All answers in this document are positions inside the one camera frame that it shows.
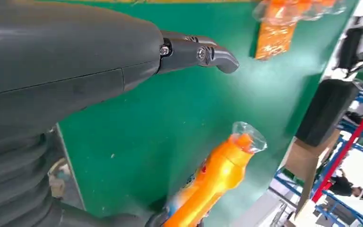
orange plastic bottle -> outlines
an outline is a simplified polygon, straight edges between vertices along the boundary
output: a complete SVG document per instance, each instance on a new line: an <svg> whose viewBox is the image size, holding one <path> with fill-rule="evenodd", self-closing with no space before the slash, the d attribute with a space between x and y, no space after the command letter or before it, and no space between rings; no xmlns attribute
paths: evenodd
<svg viewBox="0 0 363 227"><path fill-rule="evenodd" d="M239 185L251 157L264 149L265 139L255 128L235 122L229 139L211 152L169 201L164 227L195 227L226 191Z"/></svg>

robotic arm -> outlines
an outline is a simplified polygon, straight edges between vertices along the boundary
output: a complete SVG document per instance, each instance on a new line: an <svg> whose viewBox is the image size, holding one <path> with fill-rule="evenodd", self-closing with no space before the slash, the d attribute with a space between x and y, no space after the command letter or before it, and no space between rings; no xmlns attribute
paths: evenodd
<svg viewBox="0 0 363 227"><path fill-rule="evenodd" d="M111 10L0 0L0 226L139 227L52 199L47 131L155 74L194 65L231 73L239 63L207 37L160 31Z"/></svg>
<svg viewBox="0 0 363 227"><path fill-rule="evenodd" d="M0 139L41 132L157 73L239 66L209 38L108 9L8 2L0 0Z"/></svg>

black bag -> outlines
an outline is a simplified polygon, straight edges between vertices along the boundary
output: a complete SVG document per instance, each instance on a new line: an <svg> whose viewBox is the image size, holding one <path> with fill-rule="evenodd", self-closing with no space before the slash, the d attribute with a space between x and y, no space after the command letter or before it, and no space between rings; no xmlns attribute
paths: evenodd
<svg viewBox="0 0 363 227"><path fill-rule="evenodd" d="M296 133L310 146L318 146L329 138L359 88L349 81L327 79L321 82Z"/></svg>

blue metal rack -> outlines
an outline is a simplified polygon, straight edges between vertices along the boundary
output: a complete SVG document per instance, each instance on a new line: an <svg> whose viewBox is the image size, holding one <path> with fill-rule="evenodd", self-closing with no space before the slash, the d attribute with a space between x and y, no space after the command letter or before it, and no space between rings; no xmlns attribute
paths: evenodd
<svg viewBox="0 0 363 227"><path fill-rule="evenodd" d="M358 97L356 98L356 101L363 103L363 91L361 91L358 94ZM353 133L354 130L356 129L356 125L352 124L351 122L342 119L341 122L338 125L338 129L342 130L342 131L346 131L348 133ZM311 197L313 196L314 192L319 188L320 183L322 182L322 180L324 179L326 173L329 171L329 169L331 168L332 164L336 161L339 153L342 151L342 148L344 147L344 144L347 142L346 140L343 139L343 136L340 135L339 139L338 139L338 143L343 143L342 146L339 148L339 150L336 152L336 154L332 157L332 159L328 162L328 164L325 166L325 168L322 170L322 172L320 173L317 181L315 182L312 191L311 191ZM357 149L361 152L363 152L363 146L360 144L353 144L352 148ZM295 186L297 186L298 184L292 181L288 181L285 179L282 179L279 175L282 173L283 168L279 169L276 174L275 174L275 179L280 182L282 185L284 185L286 188L288 188L289 190L291 190L293 193L295 193L298 196L301 196L301 193L295 188ZM343 203L341 200L339 200L338 198L336 198L333 194L327 192L327 191L322 191L323 194L329 196L330 198L332 198L335 201L335 205L332 207L331 210L325 211L321 206L316 205L315 209L318 210L320 213L324 214L326 217L330 218L331 220L333 220L334 223L336 223L339 227L344 227L345 224L341 223L334 215L333 215L333 209L336 207L337 204L341 204L342 206L344 206L346 209L348 209L353 216L361 223L361 225L363 226L363 215L358 213L356 210L354 210L353 208L351 208L350 206L348 206L347 204Z"/></svg>

